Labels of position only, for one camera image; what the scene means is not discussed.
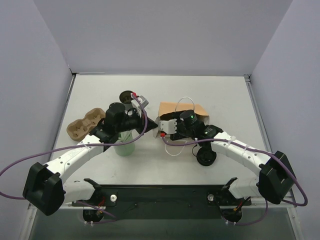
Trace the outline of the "black takeout coffee cup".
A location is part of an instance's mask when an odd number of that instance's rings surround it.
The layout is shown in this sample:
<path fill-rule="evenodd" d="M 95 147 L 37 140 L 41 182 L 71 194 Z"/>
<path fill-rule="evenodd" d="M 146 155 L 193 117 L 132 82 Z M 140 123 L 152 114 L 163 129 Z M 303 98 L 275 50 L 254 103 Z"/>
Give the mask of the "black takeout coffee cup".
<path fill-rule="evenodd" d="M 132 98 L 132 91 L 131 90 L 125 90 L 119 95 L 119 100 L 122 104 L 128 105 L 131 104 L 133 98 Z"/>

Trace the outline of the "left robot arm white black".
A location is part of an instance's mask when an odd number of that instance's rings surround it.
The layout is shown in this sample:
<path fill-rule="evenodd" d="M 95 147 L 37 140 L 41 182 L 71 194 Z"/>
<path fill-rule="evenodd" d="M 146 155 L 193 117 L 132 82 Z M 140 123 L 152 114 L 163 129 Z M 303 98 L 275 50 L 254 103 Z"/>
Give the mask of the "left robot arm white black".
<path fill-rule="evenodd" d="M 121 133 L 135 130 L 143 135 L 158 127 L 136 101 L 133 104 L 131 113 L 127 113 L 124 104 L 112 103 L 105 118 L 73 149 L 46 164 L 33 164 L 27 175 L 23 197 L 46 216 L 69 202 L 85 200 L 91 206 L 100 203 L 100 186 L 93 180 L 86 178 L 70 183 L 67 179 L 89 160 L 117 143 Z"/>

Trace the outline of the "brown paper takeout bag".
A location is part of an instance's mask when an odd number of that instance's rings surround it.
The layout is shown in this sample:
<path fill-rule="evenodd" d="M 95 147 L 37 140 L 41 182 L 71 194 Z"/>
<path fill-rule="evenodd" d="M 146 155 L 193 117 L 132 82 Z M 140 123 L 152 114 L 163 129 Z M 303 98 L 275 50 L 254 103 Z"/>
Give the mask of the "brown paper takeout bag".
<path fill-rule="evenodd" d="M 197 118 L 205 124 L 210 122 L 210 117 L 206 110 L 201 105 L 195 104 L 188 96 L 182 97 L 178 102 L 161 102 L 158 109 L 158 117 L 155 119 L 155 122 L 158 124 L 160 120 L 171 120 L 173 113 L 187 110 L 193 110 Z M 152 134 L 154 138 L 161 137 L 159 129 L 153 129 Z"/>

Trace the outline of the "black cup lid stack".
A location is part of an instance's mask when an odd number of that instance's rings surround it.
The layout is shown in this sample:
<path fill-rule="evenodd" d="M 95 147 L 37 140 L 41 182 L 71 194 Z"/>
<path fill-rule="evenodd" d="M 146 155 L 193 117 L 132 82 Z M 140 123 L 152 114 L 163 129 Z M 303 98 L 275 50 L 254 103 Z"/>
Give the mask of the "black cup lid stack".
<path fill-rule="evenodd" d="M 196 159 L 198 163 L 205 167 L 211 166 L 216 160 L 216 158 L 217 158 L 216 152 L 210 149 L 206 149 L 204 147 L 201 147 L 196 154 Z"/>

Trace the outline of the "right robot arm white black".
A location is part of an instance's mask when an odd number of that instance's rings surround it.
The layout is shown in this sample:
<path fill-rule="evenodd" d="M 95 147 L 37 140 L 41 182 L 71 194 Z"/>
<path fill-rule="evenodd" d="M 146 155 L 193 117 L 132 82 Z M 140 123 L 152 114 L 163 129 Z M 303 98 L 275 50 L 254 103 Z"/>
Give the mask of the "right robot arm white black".
<path fill-rule="evenodd" d="M 202 166 L 214 163 L 218 154 L 224 155 L 254 173 L 254 177 L 239 179 L 234 177 L 222 190 L 221 197 L 227 204 L 246 197 L 263 197 L 278 205 L 292 188 L 294 173 L 286 155 L 280 151 L 275 154 L 252 148 L 236 140 L 221 128 L 205 124 L 193 110 L 178 114 L 175 132 L 170 139 L 190 138 L 200 146 L 196 159 Z"/>

